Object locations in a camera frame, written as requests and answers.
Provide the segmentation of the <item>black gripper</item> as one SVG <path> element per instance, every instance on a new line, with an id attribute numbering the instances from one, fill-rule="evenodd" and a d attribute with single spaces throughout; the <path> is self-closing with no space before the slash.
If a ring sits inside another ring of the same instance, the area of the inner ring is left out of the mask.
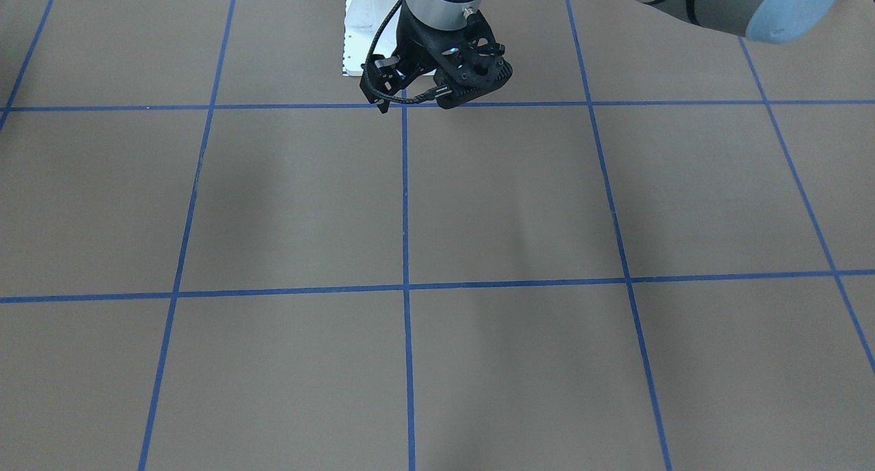
<path id="1" fill-rule="evenodd" d="M 368 102 L 387 113 L 392 103 L 400 104 L 400 91 L 432 71 L 443 72 L 453 87 L 475 87 L 479 75 L 473 42 L 479 11 L 466 9 L 459 16 L 461 29 L 431 33 L 413 19 L 409 7 L 401 7 L 392 56 L 369 55 L 362 64 L 360 89 Z"/>

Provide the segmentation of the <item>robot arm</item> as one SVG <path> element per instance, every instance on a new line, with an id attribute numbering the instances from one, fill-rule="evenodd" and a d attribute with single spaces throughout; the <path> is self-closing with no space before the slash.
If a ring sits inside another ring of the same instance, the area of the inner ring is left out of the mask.
<path id="1" fill-rule="evenodd" d="M 837 0 L 626 0 L 685 25 L 782 45 L 802 38 Z M 504 87 L 513 76 L 483 0 L 390 0 L 360 61 L 369 104 L 435 103 L 456 109 Z"/>

